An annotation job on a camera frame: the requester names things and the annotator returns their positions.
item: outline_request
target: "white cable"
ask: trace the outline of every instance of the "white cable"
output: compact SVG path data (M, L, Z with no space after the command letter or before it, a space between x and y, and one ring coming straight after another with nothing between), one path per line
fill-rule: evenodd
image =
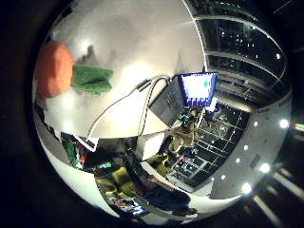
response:
M156 76L153 77L151 80L155 82L152 83L147 96L145 98L145 102L143 105L143 109L142 109L142 115L141 115L141 120L140 120L140 124L139 124L139 128L138 128L138 136L141 136L143 134L144 131L144 127L145 127L145 121L146 121L146 115L147 115L147 110L148 110L148 106L150 103L150 99L154 90L155 85L158 83L158 81L160 81L161 79L165 80L167 83L171 82L171 78L168 76Z
M90 127L87 137L86 137L86 141L88 141L88 139L91 137L93 131L95 130L97 124L99 123L99 121L101 120L101 118L103 117L103 115L106 113L106 111L113 105L115 105L116 103L120 102L121 100L123 100L124 98L127 98L128 96L130 96L137 88L134 88L131 90L131 92L129 92L127 95L125 95L124 97L122 97L121 99L117 100L115 103L113 103L112 105L110 105L109 107L107 107L101 115L99 115L99 117L95 120L95 122L93 123L93 125Z
M154 80L159 80L159 79L165 79L167 82L170 82L170 77L168 76L155 76L153 77L152 79L150 79L150 81L154 81ZM152 93L153 91L153 88L154 88L155 85L151 86L150 89L149 89L149 92L148 92L148 96L149 96L149 93ZM110 105L109 107L107 107L103 112L102 114L99 115L99 117L95 120L95 122L92 124L92 126L90 127L90 129L88 130L88 134L87 134L87 137L86 137L86 141L89 140L89 138L91 137L92 133L94 132L97 124L99 123L99 121L101 120L101 118L103 117L103 115L106 113L106 111L112 107L113 105L115 105L116 103L120 102L121 100L123 100L124 98L127 98L128 96L130 96L135 90L139 89L137 86L135 88L133 88L127 95L125 95L124 97L122 97L121 99L117 100L115 103L113 103L112 105ZM147 99L145 100L145 103L144 103L144 109L147 110L147 106L148 106L148 101Z

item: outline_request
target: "dark background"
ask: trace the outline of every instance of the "dark background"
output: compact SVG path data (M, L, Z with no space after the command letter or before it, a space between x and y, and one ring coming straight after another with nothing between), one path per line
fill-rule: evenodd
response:
M289 60L294 86L292 123L304 123L304 8L301 0L255 0L273 24ZM0 226L134 227L94 209L65 185L48 162L31 118L31 75L39 46L67 0L1 1L0 8ZM277 159L303 187L303 143L288 133ZM280 199L256 188L286 227L303 227L303 202L277 187ZM271 227L251 196L191 227Z

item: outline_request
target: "light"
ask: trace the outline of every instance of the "light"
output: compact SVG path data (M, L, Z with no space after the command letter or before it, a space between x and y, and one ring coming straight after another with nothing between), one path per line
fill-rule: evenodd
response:
M279 126L283 129L287 128L289 126L289 122L286 119L282 119L279 121Z
M259 171L261 171L262 173L268 173L270 171L270 165L268 163L263 163L259 167Z
M241 187L241 191L243 194L248 194L252 191L251 185L248 182L245 182Z

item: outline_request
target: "white tabletop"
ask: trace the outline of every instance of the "white tabletop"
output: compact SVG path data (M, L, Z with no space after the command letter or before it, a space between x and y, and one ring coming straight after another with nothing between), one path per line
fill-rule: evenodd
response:
M93 46L94 54L86 63L114 70L110 79L113 88L100 96L71 88L46 100L46 123L78 136L86 136L109 105L144 79L200 71L203 64L197 30L182 1L80 1L75 11L54 29L53 38L64 42L75 60ZM156 87L152 100L164 85L161 82ZM134 92L108 110L92 137L136 136L147 90ZM148 110L143 134L167 128Z

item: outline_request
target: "computer monitor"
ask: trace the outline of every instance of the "computer monitor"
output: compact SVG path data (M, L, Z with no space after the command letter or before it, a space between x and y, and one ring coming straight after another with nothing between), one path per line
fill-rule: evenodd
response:
M216 72L199 72L179 75L181 94L185 106L209 106L216 87L219 74Z

